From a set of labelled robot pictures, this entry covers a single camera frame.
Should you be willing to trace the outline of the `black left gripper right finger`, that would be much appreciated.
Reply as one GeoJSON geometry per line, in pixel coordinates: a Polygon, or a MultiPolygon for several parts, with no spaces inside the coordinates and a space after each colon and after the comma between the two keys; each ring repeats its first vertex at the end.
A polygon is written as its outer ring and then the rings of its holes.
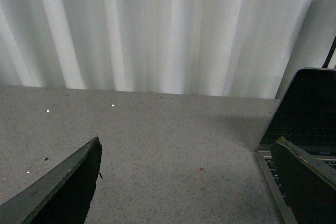
{"type": "Polygon", "coordinates": [[[297,223],[335,223],[335,169],[284,137],[271,155],[297,223]]]}

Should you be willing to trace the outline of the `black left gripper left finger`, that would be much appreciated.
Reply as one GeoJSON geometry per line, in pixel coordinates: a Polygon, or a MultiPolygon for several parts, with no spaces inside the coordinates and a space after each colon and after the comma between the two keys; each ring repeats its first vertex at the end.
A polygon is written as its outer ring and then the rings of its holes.
{"type": "Polygon", "coordinates": [[[100,173],[94,137],[28,188],[1,205],[1,223],[84,223],[100,173]]]}

